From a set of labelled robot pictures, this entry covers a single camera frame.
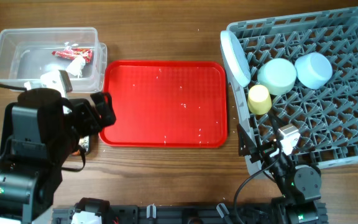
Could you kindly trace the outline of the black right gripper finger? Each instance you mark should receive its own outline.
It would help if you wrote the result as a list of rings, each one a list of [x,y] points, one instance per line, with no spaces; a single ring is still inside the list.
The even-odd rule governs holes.
[[[287,125],[286,122],[276,116],[273,112],[268,112],[267,115],[274,131],[278,131],[280,128]]]
[[[255,143],[240,124],[237,125],[237,135],[239,156],[250,156],[253,154],[255,152]]]

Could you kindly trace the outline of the yellow plastic cup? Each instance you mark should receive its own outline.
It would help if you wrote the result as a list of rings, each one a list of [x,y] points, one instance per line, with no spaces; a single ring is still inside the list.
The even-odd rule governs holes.
[[[272,100],[268,89],[263,85],[254,85],[248,94],[249,111],[256,115],[267,113],[272,107]]]

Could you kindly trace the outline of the white tissue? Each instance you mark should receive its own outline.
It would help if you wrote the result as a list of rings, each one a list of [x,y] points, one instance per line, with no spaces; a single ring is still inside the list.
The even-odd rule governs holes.
[[[74,77],[82,77],[82,69],[86,65],[86,61],[83,57],[76,57],[66,68],[67,73]]]

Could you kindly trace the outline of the mint green bowl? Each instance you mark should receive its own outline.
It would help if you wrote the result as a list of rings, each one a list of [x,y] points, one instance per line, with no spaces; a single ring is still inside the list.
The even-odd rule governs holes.
[[[271,95],[284,95],[295,84],[296,68],[289,60],[275,58],[260,67],[257,81],[265,86]]]

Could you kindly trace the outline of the red snack wrapper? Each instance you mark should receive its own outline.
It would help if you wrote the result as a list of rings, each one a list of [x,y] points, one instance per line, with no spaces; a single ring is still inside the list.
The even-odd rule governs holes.
[[[71,48],[67,47],[64,50],[53,51],[52,55],[68,60],[74,60],[81,57],[85,63],[90,63],[93,58],[93,50],[89,48]]]

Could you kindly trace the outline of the light blue bowl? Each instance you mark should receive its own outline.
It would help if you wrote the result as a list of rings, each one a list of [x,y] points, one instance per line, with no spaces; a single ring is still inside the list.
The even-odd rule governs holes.
[[[321,88],[333,75],[333,68],[329,60],[317,52],[298,58],[295,61],[295,68],[299,81],[313,90]]]

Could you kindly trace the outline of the light blue plate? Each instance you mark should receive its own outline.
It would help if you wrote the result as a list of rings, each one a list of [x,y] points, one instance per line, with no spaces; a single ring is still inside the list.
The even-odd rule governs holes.
[[[250,83],[250,68],[245,52],[233,32],[223,30],[220,34],[223,59],[238,84],[245,88]]]

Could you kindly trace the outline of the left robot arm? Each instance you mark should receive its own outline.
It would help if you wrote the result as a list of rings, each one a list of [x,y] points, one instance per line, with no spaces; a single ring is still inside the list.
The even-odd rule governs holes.
[[[81,138],[116,122],[109,93],[67,99],[57,90],[22,92],[6,107],[0,146],[0,218],[32,223],[52,205],[68,156]]]

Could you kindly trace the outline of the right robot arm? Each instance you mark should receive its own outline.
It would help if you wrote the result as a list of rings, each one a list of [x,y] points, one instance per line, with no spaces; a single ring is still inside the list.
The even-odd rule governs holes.
[[[273,127],[275,138],[268,143],[256,145],[245,129],[239,124],[239,155],[250,156],[252,163],[260,161],[261,169],[248,177],[234,195],[234,214],[239,223],[245,223],[237,207],[241,190],[255,177],[268,171],[282,193],[281,197],[272,199],[272,215],[279,223],[322,223],[318,200],[321,198],[321,171],[317,166],[302,165],[297,167],[289,155],[298,144],[299,129],[285,123],[272,112],[267,116]]]

